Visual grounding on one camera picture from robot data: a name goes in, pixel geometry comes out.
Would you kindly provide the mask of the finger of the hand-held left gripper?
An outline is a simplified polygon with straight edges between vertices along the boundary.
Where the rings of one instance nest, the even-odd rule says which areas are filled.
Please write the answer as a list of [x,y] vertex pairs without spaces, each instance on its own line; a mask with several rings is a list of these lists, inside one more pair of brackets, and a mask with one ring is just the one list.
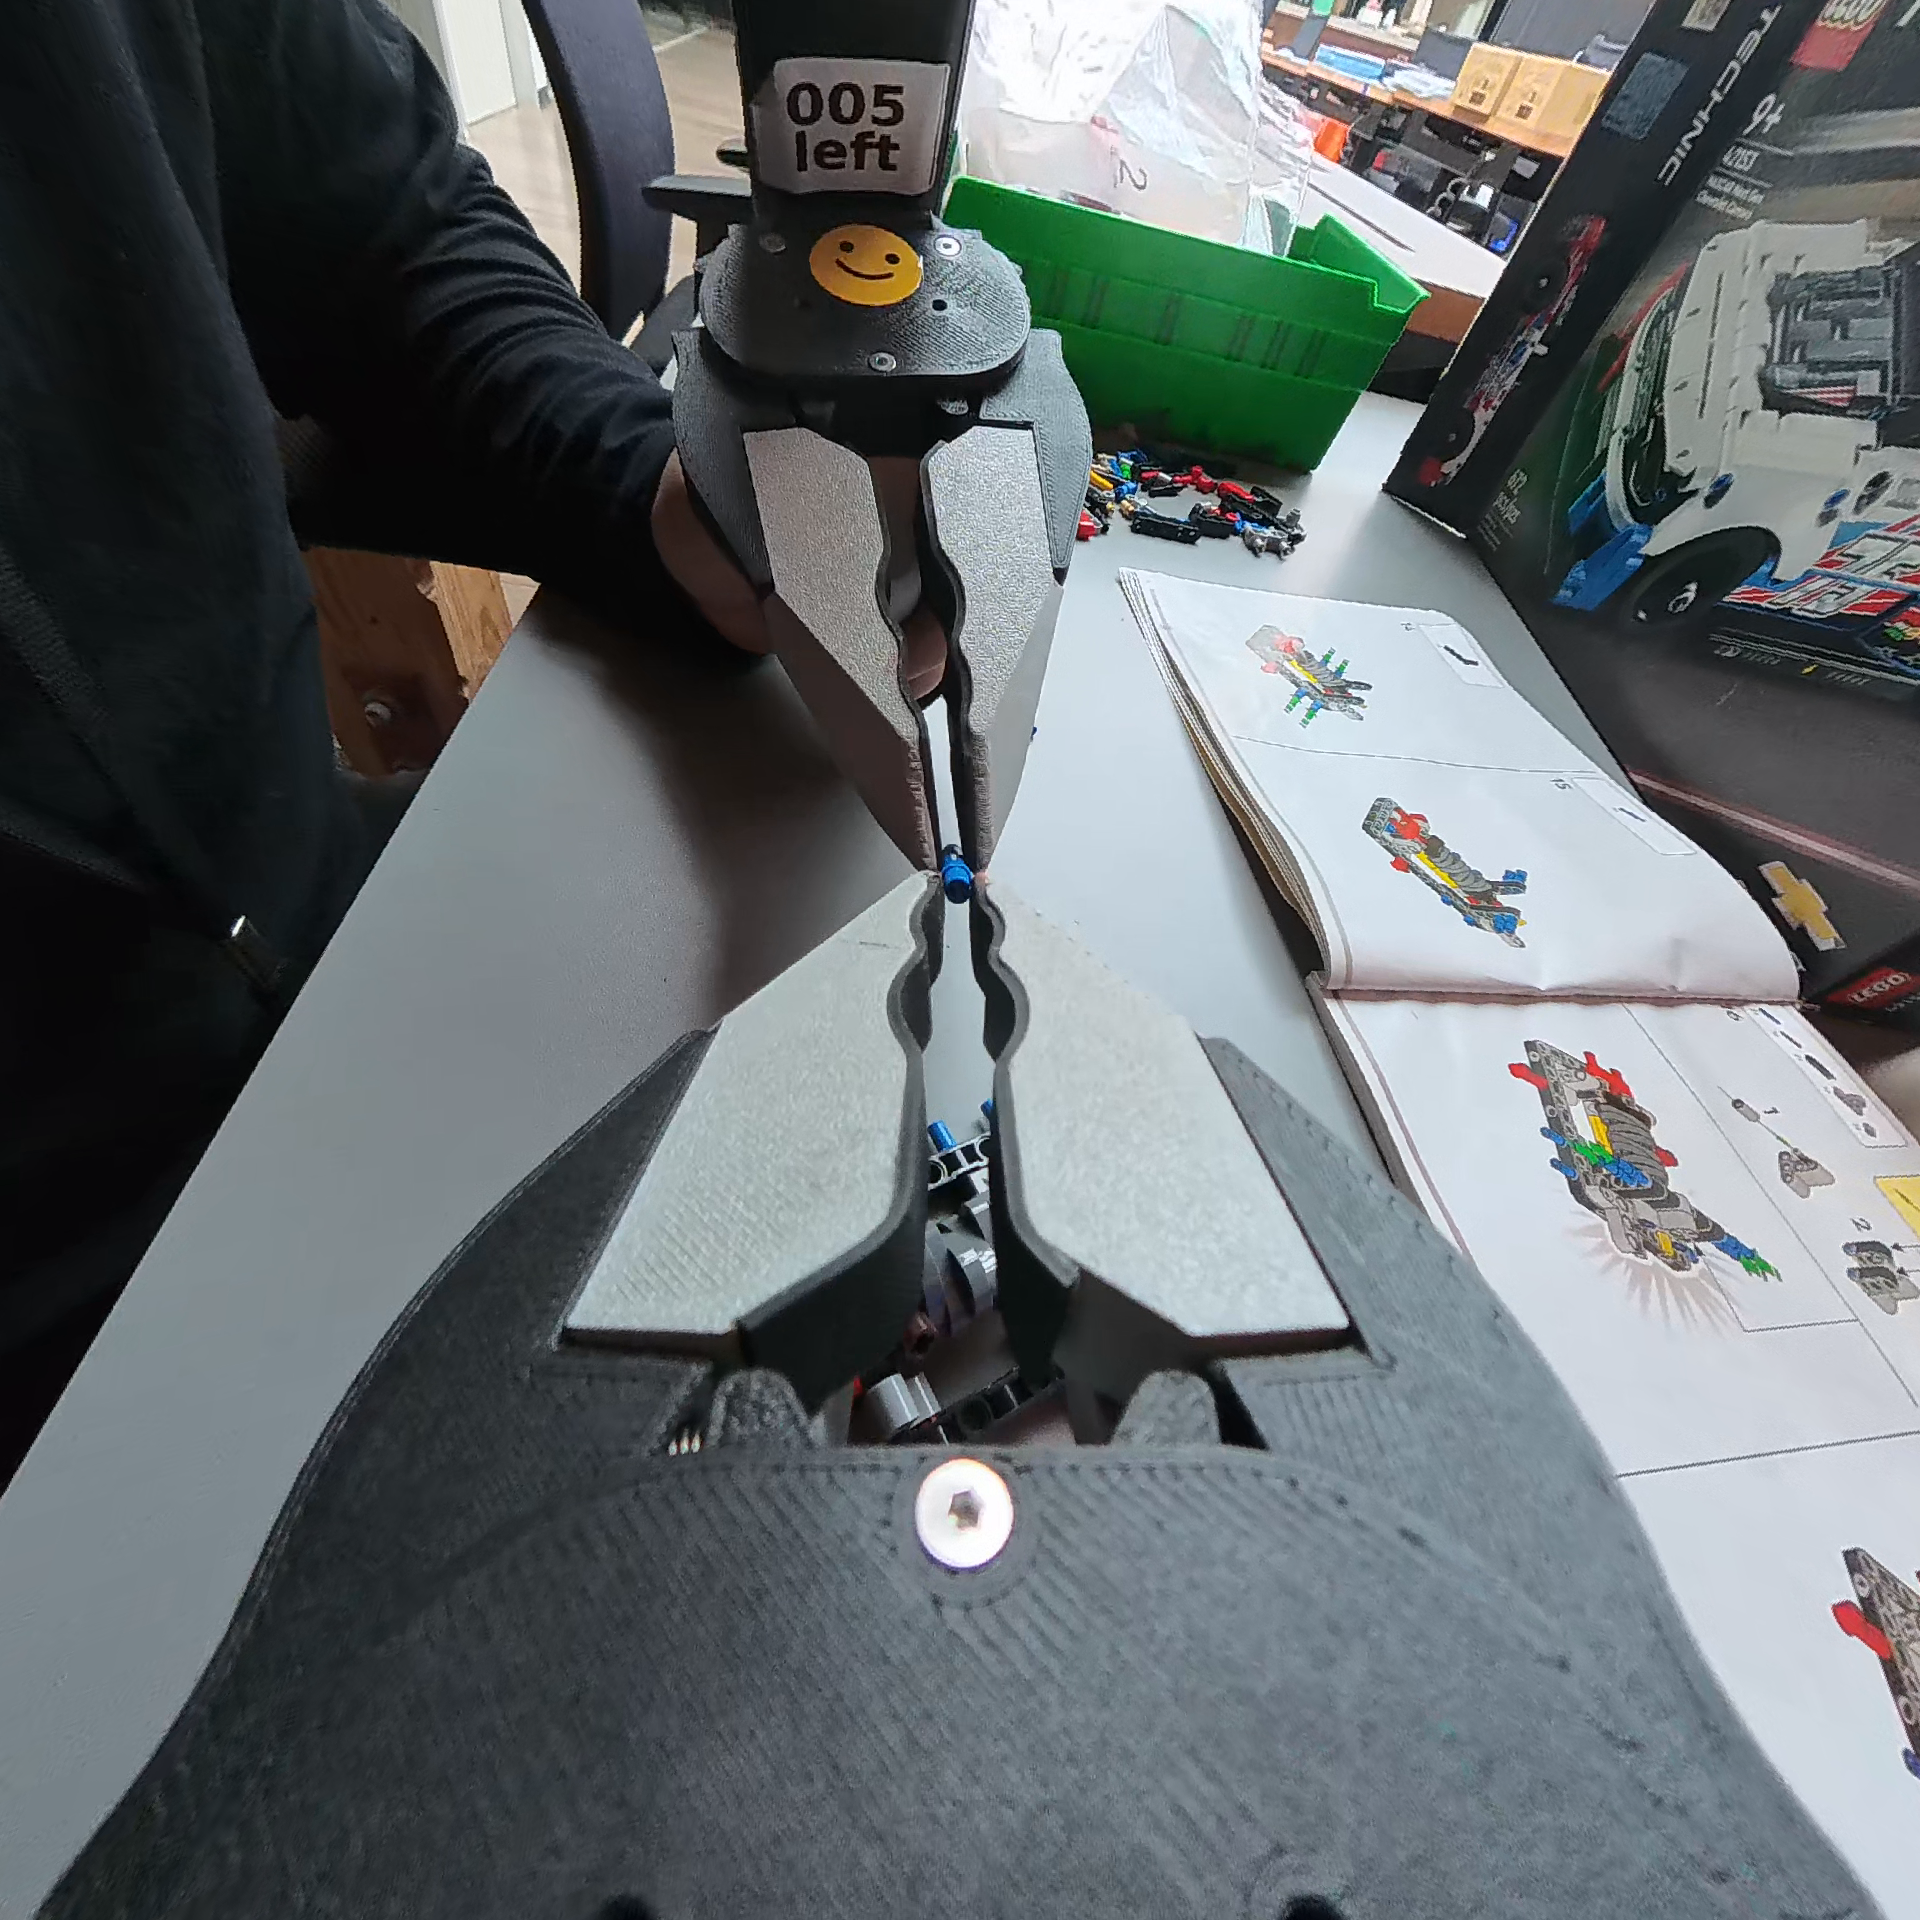
[[786,677],[879,828],[925,873],[939,803],[925,703],[889,600],[895,549],[868,462],[808,427],[744,438],[773,590],[765,623]]
[[959,846],[983,873],[1018,800],[1066,596],[1034,429],[975,424],[925,457],[921,492],[953,600],[945,696]]

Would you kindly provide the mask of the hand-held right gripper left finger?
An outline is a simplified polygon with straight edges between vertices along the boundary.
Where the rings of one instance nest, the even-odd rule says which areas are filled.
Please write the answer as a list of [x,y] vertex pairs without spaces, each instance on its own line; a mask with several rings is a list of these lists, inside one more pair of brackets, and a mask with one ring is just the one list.
[[939,883],[913,876],[709,1036],[564,1336],[779,1374],[818,1411],[921,1297]]

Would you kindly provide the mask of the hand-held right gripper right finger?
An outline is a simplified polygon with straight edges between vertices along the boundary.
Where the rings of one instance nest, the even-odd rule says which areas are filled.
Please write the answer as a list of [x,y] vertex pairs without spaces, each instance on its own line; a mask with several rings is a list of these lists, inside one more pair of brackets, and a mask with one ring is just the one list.
[[1354,1320],[1192,1024],[999,883],[971,903],[999,1315],[1025,1375],[1329,1352]]

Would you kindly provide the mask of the black lego frame assembly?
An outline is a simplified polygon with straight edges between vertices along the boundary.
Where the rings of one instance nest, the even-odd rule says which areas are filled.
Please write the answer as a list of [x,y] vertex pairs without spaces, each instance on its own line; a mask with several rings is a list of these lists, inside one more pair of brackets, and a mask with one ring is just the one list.
[[851,1384],[857,1447],[1069,1445],[1067,1384],[1029,1375],[1001,1315],[992,1236],[995,1103],[970,1134],[928,1125],[925,1236],[920,1304],[895,1349]]

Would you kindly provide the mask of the pile of loose lego parts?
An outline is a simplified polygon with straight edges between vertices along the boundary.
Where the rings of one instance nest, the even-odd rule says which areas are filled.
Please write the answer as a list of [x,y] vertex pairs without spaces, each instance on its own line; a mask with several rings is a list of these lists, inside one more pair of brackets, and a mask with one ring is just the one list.
[[1196,545],[1239,543],[1287,559],[1305,543],[1305,518],[1283,493],[1205,464],[1172,465],[1148,448],[1096,453],[1072,529],[1090,543],[1113,529]]

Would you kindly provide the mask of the lego instruction booklet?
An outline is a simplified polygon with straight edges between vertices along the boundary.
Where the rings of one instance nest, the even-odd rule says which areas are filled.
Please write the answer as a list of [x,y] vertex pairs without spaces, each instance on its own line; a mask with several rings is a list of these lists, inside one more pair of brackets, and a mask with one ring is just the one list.
[[1915,1129],[1451,614],[1127,568],[1399,1198],[1239,1374],[1307,1568],[1255,1915],[1915,1915]]

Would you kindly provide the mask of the black lego set box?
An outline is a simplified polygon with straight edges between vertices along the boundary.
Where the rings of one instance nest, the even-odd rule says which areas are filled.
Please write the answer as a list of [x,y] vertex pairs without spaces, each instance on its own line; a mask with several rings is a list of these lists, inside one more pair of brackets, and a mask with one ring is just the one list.
[[1816,1007],[1919,1022],[1919,5],[1655,5],[1408,433]]

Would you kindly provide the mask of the person's left hand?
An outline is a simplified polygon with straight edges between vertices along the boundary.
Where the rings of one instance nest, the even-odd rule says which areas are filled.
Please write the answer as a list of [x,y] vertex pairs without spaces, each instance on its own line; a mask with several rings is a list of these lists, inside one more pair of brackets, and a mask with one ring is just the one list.
[[761,596],[703,516],[676,453],[659,478],[651,532],[668,577],[704,623],[740,654],[769,656],[773,637]]

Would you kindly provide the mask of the black office chair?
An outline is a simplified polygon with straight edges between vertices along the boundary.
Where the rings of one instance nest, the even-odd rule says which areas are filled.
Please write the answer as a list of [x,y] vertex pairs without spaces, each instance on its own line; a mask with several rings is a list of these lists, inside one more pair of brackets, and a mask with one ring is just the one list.
[[704,263],[753,216],[740,171],[681,176],[657,48],[636,3],[523,5],[555,93],[578,200],[581,293],[607,331],[659,375],[698,321],[699,275],[668,281],[672,222]]

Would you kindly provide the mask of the green plastic bin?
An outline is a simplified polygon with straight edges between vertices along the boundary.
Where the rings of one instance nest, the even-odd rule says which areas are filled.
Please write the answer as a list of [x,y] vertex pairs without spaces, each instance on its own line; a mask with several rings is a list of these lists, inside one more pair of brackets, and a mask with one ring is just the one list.
[[1277,469],[1323,462],[1426,299],[1333,215],[1275,256],[961,176],[946,222],[1015,261],[1096,424]]

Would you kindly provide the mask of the clear plastic bags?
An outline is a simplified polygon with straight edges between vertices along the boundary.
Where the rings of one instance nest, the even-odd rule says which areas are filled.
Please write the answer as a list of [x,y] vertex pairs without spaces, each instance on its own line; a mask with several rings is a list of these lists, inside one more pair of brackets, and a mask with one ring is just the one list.
[[959,169],[1167,231],[1283,253],[1313,173],[1265,81],[1263,3],[979,3]]

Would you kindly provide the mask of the wooden post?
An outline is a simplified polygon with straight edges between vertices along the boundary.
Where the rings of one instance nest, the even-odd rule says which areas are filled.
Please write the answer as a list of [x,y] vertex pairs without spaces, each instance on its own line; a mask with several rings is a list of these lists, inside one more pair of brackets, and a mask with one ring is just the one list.
[[536,599],[536,580],[338,545],[308,545],[305,566],[343,761],[364,776],[428,771]]

